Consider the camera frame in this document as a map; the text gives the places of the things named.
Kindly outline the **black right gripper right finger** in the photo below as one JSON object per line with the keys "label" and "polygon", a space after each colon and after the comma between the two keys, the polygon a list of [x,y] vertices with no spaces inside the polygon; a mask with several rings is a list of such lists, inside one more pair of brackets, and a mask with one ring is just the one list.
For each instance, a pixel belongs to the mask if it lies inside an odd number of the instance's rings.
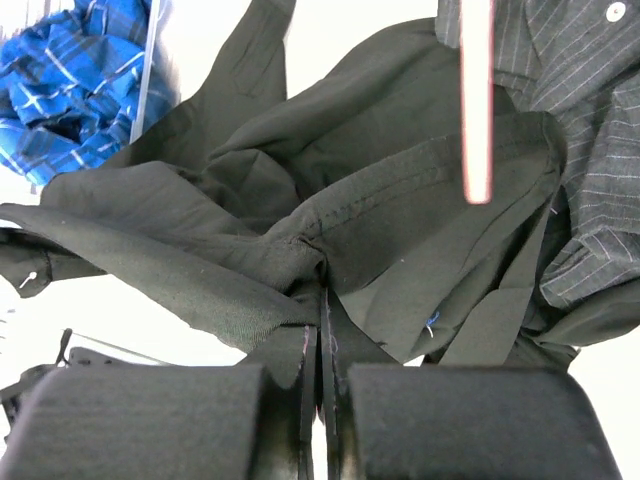
{"label": "black right gripper right finger", "polygon": [[332,479],[617,479],[597,415],[548,369],[405,367],[325,291],[323,410]]}

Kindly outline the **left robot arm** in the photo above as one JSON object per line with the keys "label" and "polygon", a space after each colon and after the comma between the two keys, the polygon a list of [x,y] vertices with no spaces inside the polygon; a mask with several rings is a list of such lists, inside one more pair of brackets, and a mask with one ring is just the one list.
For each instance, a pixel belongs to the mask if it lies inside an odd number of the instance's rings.
{"label": "left robot arm", "polygon": [[111,364],[168,366],[169,362],[92,338],[71,328],[64,329],[53,361],[23,368],[1,380],[1,447],[6,446],[26,399],[45,376],[56,369],[71,366]]}

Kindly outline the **clear plastic bin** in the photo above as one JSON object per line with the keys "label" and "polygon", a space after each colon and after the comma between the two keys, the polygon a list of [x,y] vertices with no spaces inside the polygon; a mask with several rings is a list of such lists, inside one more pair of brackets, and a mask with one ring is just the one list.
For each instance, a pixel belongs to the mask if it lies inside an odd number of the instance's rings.
{"label": "clear plastic bin", "polygon": [[134,143],[144,132],[146,121],[146,109],[149,102],[149,88],[153,71],[155,45],[159,38],[158,31],[165,25],[163,18],[171,11],[172,2],[170,0],[151,0],[149,8],[149,21],[144,49],[144,63],[140,80],[140,92],[136,118],[132,123],[130,131],[130,143]]}

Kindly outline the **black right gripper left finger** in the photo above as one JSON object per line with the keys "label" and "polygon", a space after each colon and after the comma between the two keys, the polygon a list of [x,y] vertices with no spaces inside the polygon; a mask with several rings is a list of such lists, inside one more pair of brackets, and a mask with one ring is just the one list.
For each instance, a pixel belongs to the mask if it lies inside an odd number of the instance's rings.
{"label": "black right gripper left finger", "polygon": [[76,359],[2,394],[5,479],[309,479],[315,328],[224,367]]}

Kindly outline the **dark pinstriped shirt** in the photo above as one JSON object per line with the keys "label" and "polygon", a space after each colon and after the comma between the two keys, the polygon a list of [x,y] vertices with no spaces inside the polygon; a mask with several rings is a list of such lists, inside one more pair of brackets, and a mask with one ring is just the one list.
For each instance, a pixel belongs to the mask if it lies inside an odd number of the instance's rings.
{"label": "dark pinstriped shirt", "polygon": [[566,141],[571,234],[538,291],[555,323],[547,347],[589,346],[639,322],[639,5],[499,1],[494,80],[525,112],[545,112]]}

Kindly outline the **pink wire hanger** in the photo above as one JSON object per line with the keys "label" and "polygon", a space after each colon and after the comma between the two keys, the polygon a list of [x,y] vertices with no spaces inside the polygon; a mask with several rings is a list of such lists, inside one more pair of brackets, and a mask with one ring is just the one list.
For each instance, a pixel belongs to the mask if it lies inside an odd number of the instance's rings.
{"label": "pink wire hanger", "polygon": [[462,167],[472,205],[492,198],[493,3],[460,3]]}

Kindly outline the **blue plaid shirt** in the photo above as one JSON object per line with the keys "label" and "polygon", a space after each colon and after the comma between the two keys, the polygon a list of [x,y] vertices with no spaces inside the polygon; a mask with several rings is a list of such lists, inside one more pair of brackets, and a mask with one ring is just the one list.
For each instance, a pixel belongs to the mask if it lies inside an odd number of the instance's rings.
{"label": "blue plaid shirt", "polygon": [[[1,48],[1,164],[30,183],[97,168],[130,143],[149,1],[77,1]],[[145,128],[176,94],[155,53]]]}

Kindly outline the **black shirt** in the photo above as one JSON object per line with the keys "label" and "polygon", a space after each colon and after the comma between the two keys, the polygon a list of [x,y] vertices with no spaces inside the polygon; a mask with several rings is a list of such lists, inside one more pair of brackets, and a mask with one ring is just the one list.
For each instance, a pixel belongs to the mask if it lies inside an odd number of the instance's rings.
{"label": "black shirt", "polygon": [[290,98],[293,10],[252,2],[191,99],[38,205],[3,205],[2,277],[29,298],[110,274],[243,351],[317,324],[330,288],[399,361],[566,369],[537,288],[554,120],[495,89],[494,197],[471,206],[459,55],[433,21],[379,31]]}

